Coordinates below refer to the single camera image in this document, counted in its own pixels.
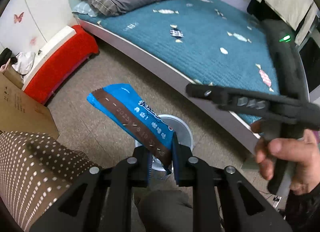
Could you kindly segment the person's right hand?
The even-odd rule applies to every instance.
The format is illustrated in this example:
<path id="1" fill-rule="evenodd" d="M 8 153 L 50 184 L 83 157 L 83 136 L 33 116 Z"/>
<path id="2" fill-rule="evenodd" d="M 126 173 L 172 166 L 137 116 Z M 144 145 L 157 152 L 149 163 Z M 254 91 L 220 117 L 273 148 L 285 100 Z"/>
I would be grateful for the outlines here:
<path id="1" fill-rule="evenodd" d="M 301 140 L 277 138 L 266 142 L 259 139 L 255 146 L 255 161 L 261 176 L 267 181 L 275 174 L 272 157 L 296 163 L 290 185 L 294 194 L 308 194 L 319 184 L 319 147 L 311 130 L 304 130 Z"/>

